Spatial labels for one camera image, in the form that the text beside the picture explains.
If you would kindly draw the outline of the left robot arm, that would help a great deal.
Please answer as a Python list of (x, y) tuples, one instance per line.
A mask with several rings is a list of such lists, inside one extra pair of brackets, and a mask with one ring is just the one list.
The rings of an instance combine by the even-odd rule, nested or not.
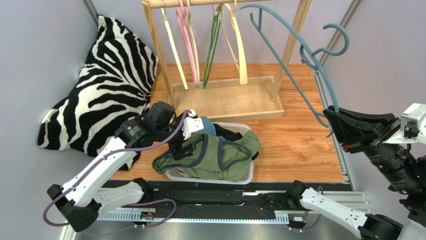
[(51, 198), (48, 207), (56, 207), (66, 225), (82, 232), (100, 215), (117, 208), (157, 205), (153, 188), (143, 178), (105, 191), (101, 188), (120, 167), (130, 166), (137, 153), (169, 144), (173, 151), (183, 154), (183, 142), (203, 129), (195, 110), (176, 115), (170, 104), (154, 103), (147, 113), (123, 122), (101, 153), (78, 175), (63, 185), (52, 185), (47, 190)]

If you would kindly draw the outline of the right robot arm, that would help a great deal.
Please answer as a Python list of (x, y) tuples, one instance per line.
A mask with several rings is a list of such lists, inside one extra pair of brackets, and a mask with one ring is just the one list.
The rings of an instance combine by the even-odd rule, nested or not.
[(361, 240), (423, 240), (426, 237), (426, 158), (411, 154), (412, 144), (426, 142), (426, 106), (411, 104), (400, 117), (366, 114), (330, 105), (323, 111), (342, 149), (363, 153), (389, 182), (389, 190), (404, 195), (407, 223), (381, 214), (346, 207), (301, 181), (285, 197), (298, 208), (319, 213)]

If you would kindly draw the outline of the mauve tank top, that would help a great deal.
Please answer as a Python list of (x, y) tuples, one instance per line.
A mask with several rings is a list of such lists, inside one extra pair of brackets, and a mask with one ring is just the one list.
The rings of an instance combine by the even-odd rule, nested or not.
[(176, 176), (179, 176), (179, 177), (182, 177), (182, 178), (188, 177), (185, 167), (175, 167), (175, 168), (173, 168), (173, 172), (174, 172), (174, 175), (176, 175)]

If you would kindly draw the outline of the pink hanger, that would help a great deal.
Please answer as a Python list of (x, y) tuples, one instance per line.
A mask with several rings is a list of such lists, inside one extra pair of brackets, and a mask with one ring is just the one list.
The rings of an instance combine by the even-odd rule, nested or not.
[(176, 19), (177, 19), (177, 23), (178, 26), (181, 30), (182, 33), (182, 37), (186, 46), (186, 50), (187, 50), (187, 54), (189, 57), (189, 61), (190, 61), (190, 66), (191, 66), (191, 71), (192, 71), (192, 79), (193, 79), (193, 84), (195, 85), (195, 63), (194, 63), (194, 58), (193, 58), (193, 50), (192, 50), (192, 46), (191, 46), (191, 40), (190, 40), (190, 36), (189, 36), (189, 31), (187, 29), (187, 24), (186, 24), (186, 3), (185, 0), (180, 0), (179, 1), (179, 6), (175, 8), (175, 12), (176, 12)]

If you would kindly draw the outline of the black top green trim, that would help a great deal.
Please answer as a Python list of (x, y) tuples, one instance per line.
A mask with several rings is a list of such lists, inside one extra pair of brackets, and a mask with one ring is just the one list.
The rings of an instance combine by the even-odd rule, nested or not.
[(208, 148), (205, 155), (216, 163), (218, 169), (224, 170), (228, 168), (228, 165), (256, 160), (262, 144), (252, 130), (242, 135), (218, 124), (214, 124), (214, 126), (217, 136), (206, 136)]

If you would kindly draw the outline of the cream hanger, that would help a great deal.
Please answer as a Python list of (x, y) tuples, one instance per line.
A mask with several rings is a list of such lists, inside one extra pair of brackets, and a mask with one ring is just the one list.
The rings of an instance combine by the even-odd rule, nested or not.
[(175, 59), (175, 62), (176, 62), (176, 66), (178, 68), (178, 72), (179, 72), (181, 81), (183, 83), (183, 87), (184, 87), (185, 90), (188, 90), (188, 84), (187, 84), (187, 81), (186, 81), (186, 78), (185, 78), (185, 74), (184, 74), (184, 71), (183, 71), (183, 68), (182, 68), (182, 64), (181, 64), (177, 49), (176, 49), (176, 44), (175, 44), (175, 41), (174, 41), (173, 33), (172, 33), (171, 26), (170, 26), (170, 23), (169, 23), (169, 20), (168, 20), (168, 17), (167, 17), (167, 13), (166, 13), (166, 10), (165, 10), (165, 2), (163, 0), (161, 1), (161, 6), (162, 6), (161, 13), (162, 13), (162, 17), (163, 17), (163, 22), (164, 22), (164, 25), (165, 25), (165, 28), (166, 28), (169, 44), (171, 46), (171, 50), (172, 50), (172, 53), (173, 53), (173, 56), (174, 56), (174, 59)]

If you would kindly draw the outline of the olive green tank top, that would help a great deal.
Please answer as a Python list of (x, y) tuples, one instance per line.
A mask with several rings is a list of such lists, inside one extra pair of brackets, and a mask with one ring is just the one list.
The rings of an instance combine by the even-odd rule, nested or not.
[(174, 153), (167, 150), (154, 159), (152, 168), (158, 174), (177, 168), (189, 178), (237, 182), (249, 170), (261, 145), (251, 130), (235, 141), (201, 132), (183, 143), (184, 147), (195, 147), (192, 153), (175, 160)]

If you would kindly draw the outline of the wooden hanger with blue top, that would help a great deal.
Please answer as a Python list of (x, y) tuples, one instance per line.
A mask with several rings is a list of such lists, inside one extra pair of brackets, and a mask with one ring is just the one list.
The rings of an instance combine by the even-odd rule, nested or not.
[[(223, 32), (223, 35), (225, 37), (225, 40), (227, 42), (230, 54), (233, 58), (234, 65), (239, 73), (239, 84), (244, 86), (248, 84), (248, 72), (247, 72), (247, 62), (246, 62), (246, 55), (244, 50), (244, 44), (240, 32), (240, 28), (237, 22), (236, 18), (236, 12), (237, 12), (237, 1), (234, 1), (234, 8), (232, 8), (228, 3), (220, 3), (218, 7), (216, 8), (217, 11), (221, 10), (221, 13), (219, 13), (219, 22), (221, 23), (221, 30)], [(232, 30), (235, 33), (236, 42), (237, 42), (237, 53), (238, 57), (236, 57), (233, 48), (231, 46), (231, 43), (229, 41), (229, 38), (227, 36), (225, 27), (224, 27), (224, 18), (223, 14), (225, 11), (228, 11), (229, 15), (229, 21), (232, 27)]]

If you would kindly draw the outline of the green hanger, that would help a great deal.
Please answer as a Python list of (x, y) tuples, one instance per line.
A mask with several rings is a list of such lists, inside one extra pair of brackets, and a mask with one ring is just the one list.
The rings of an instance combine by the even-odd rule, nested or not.
[(210, 42), (209, 42), (206, 66), (205, 66), (204, 75), (203, 75), (203, 89), (207, 88), (208, 80), (210, 78), (210, 74), (212, 70), (212, 65), (213, 65), (218, 37), (219, 37), (219, 28), (221, 26), (221, 23), (219, 20), (219, 16), (221, 12), (222, 12), (222, 7), (219, 5), (214, 11), (214, 15), (212, 18)]

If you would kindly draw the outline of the blue tank top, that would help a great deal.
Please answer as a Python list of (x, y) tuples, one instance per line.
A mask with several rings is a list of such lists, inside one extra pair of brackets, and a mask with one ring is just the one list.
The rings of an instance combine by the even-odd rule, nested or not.
[(201, 116), (200, 118), (203, 124), (203, 131), (216, 137), (217, 131), (215, 125), (206, 116)]

